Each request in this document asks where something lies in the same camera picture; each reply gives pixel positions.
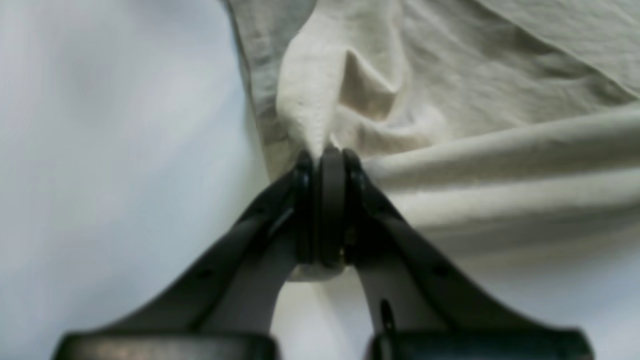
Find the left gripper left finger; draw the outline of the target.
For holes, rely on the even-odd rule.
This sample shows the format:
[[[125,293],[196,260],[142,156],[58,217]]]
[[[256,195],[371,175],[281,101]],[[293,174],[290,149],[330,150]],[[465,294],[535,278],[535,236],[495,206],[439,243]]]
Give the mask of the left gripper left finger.
[[[67,334],[57,360],[279,360],[270,337],[279,292],[313,262],[314,162],[260,193],[231,229],[142,308]]]

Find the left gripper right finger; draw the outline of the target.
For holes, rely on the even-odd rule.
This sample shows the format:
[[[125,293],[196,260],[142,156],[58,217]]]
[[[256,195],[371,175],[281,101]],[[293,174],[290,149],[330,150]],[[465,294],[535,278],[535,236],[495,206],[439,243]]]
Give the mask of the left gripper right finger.
[[[351,150],[322,154],[322,265],[352,265],[374,327],[368,360],[590,360],[578,329],[503,305],[405,221]]]

